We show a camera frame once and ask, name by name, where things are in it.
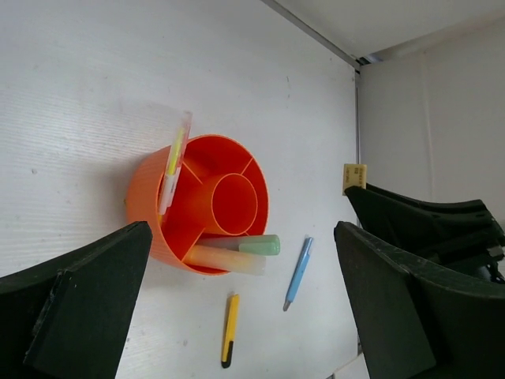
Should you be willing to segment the small tan wooden block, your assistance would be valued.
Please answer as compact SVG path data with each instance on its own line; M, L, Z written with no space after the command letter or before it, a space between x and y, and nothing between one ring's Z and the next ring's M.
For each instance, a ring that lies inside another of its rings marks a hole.
M358 163L346 163L343 167L342 195L351 187L365 189L367 186L367 165Z

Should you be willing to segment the pale green white highlighter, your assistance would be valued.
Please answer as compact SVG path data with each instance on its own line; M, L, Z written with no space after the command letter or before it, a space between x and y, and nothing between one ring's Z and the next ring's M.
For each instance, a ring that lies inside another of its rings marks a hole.
M278 235L201 238L197 244L261 256L277 256L280 254L280 239Z

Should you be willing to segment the thick yellow highlighter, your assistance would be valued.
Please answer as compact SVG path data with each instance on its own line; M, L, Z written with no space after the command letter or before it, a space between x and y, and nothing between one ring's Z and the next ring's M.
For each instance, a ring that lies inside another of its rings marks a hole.
M264 256L210 246L194 246L183 261L187 265L254 276L262 276L267 264L267 258Z

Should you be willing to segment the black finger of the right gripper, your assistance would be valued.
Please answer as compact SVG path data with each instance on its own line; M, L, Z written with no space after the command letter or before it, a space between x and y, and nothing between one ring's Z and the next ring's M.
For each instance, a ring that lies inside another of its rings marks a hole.
M504 230L483 201L420 201L371 184L344 194L361 227L377 238L456 272L504 281Z

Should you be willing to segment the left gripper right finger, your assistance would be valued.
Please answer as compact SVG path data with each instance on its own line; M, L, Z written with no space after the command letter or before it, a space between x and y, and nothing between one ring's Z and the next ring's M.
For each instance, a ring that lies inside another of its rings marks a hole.
M408 253L348 222L339 264L371 378L502 378L504 286Z

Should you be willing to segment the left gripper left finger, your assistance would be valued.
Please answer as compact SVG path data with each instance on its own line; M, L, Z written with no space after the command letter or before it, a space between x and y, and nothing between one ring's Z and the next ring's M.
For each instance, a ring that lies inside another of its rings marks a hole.
M113 378L148 263L152 231L131 223L1 278L3 378Z

